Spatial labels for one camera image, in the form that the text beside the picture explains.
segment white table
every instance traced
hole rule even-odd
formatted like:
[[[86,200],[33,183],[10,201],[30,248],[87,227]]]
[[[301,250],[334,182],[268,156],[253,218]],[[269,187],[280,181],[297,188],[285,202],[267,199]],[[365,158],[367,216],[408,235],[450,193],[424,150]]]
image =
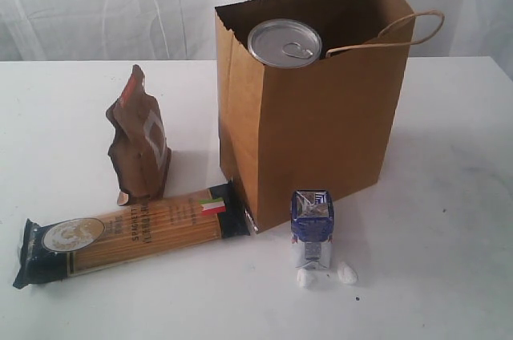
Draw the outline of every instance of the white table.
[[[218,184],[216,64],[141,62],[169,195]],[[335,272],[299,289],[289,225],[16,290],[25,219],[115,208],[104,112],[130,62],[0,63],[0,338],[513,336],[513,83],[489,58],[410,59],[379,183],[336,203]]]

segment blue and white carton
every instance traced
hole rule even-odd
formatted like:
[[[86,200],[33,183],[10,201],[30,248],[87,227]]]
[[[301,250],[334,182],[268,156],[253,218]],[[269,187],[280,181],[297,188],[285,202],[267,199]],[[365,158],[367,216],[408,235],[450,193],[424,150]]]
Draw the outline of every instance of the blue and white carton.
[[[326,190],[297,190],[290,204],[296,268],[328,269],[335,216]]]

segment spaghetti package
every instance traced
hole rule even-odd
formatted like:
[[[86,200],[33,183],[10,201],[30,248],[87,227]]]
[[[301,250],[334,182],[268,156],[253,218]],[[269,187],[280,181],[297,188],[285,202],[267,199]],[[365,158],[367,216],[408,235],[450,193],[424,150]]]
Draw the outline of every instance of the spaghetti package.
[[[232,183],[39,226],[27,220],[14,287],[44,284],[206,241],[249,235]]]
[[[121,96],[107,109],[107,118],[115,128],[108,155],[118,175],[118,205],[161,198],[171,150],[159,104],[144,91],[144,73],[138,65],[132,68]]]

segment italian flag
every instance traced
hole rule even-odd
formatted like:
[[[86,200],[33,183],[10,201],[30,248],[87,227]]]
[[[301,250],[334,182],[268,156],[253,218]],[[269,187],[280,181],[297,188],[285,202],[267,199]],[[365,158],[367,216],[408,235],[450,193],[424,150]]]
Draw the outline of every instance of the italian flag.
[[[203,208],[201,212],[202,216],[226,212],[226,205],[224,205],[224,201],[221,197],[214,200],[202,200],[200,204]]]

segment brown foil bag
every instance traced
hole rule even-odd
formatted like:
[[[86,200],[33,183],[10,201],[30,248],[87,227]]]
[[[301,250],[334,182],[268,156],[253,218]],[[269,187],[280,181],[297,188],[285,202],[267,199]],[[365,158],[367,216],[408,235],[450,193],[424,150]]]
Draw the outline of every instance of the brown foil bag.
[[[118,175],[118,204],[133,204],[141,199],[158,199],[164,194],[171,149],[159,104],[144,91],[144,73],[134,65],[121,96],[107,109],[115,128],[109,148]]]

